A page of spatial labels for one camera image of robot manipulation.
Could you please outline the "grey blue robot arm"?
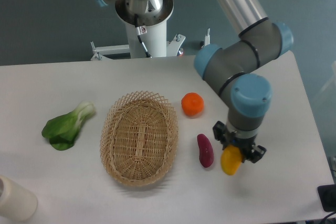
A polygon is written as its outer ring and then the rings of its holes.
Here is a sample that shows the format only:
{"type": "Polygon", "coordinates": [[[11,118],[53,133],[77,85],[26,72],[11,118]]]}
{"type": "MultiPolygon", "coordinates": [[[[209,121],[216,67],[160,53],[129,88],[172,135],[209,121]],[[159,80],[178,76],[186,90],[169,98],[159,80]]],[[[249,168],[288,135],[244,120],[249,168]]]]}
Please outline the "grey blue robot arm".
{"type": "MultiPolygon", "coordinates": [[[[94,57],[129,52],[132,58],[176,56],[182,38],[166,39],[166,22],[173,0],[96,0],[101,6],[115,4],[127,30],[128,44],[93,47],[94,57]]],[[[227,122],[213,127],[226,157],[241,155],[242,161],[259,161],[266,149],[255,138],[269,109],[269,82],[254,71],[288,52],[291,30],[272,23],[258,0],[217,0],[238,33],[239,41],[228,48],[206,42],[196,54],[194,68],[228,106],[227,122]]]]}

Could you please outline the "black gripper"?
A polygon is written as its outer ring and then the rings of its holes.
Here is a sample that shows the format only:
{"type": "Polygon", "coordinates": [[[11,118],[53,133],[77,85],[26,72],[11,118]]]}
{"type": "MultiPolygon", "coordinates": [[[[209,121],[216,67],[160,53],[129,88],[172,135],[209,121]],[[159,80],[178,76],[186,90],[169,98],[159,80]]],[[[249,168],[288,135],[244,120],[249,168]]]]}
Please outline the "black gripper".
{"type": "Polygon", "coordinates": [[[222,150],[228,145],[238,147],[243,155],[243,163],[245,161],[256,163],[263,158],[267,151],[263,146],[255,145],[258,130],[259,127],[250,131],[240,130],[230,121],[227,121],[226,125],[217,121],[213,126],[214,138],[222,144],[222,150]]]}

